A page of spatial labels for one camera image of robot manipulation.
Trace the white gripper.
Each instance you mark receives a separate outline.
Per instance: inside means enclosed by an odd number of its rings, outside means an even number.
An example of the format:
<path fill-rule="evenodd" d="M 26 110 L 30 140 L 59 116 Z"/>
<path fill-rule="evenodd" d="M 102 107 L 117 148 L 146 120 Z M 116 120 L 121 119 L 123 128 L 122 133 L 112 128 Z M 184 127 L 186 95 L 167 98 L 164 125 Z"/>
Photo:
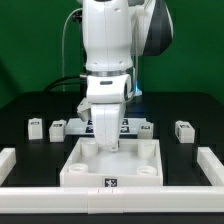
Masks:
<path fill-rule="evenodd" d="M 86 97 L 77 107 L 82 121 L 92 120 L 96 143 L 118 152 L 119 135 L 126 109 L 126 98 L 131 91 L 129 74 L 87 77 Z"/>

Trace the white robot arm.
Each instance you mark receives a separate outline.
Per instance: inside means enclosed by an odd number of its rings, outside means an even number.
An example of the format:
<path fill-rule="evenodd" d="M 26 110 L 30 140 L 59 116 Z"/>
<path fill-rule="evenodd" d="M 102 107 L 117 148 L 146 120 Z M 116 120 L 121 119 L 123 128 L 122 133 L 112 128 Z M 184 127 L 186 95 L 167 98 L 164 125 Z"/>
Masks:
<path fill-rule="evenodd" d="M 79 0 L 87 93 L 96 143 L 118 149 L 126 102 L 134 93 L 139 56 L 162 54 L 173 39 L 165 0 Z"/>

